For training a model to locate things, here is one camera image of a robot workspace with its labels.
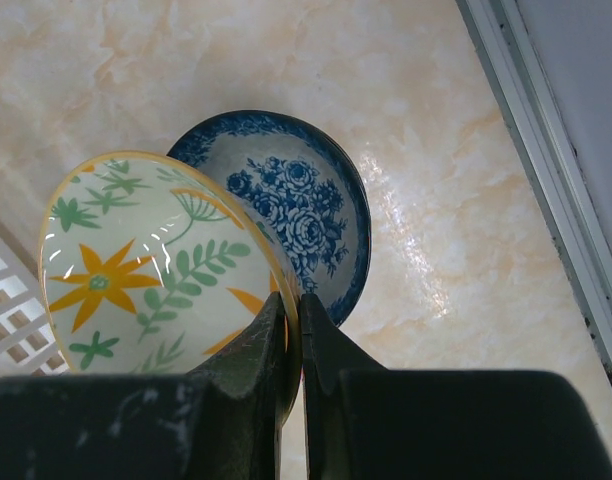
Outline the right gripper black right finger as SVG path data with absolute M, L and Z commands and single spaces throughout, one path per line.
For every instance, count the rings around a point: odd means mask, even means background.
M 577 390 L 535 370 L 393 370 L 300 302 L 312 479 L 612 479 Z

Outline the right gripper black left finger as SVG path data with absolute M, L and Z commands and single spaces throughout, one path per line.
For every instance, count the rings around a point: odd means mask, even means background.
M 284 309 L 186 374 L 0 379 L 0 479 L 275 479 Z

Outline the green orange floral bowl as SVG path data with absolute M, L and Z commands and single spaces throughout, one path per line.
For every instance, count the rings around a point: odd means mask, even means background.
M 284 307 L 290 411 L 299 383 L 299 283 L 273 229 L 247 203 L 167 156 L 115 151 L 57 187 L 39 280 L 69 369 L 185 373 L 234 340 L 272 293 Z

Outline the white plastic dish rack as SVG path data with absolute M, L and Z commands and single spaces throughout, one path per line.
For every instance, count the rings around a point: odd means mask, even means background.
M 0 378 L 69 371 L 35 275 L 0 236 Z

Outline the blue white patterned bowl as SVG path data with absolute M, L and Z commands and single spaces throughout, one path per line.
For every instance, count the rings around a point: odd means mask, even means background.
M 335 325 L 349 317 L 367 281 L 371 218 L 359 172 L 335 140 L 292 116 L 238 110 L 200 122 L 168 154 L 256 210 L 302 291 Z

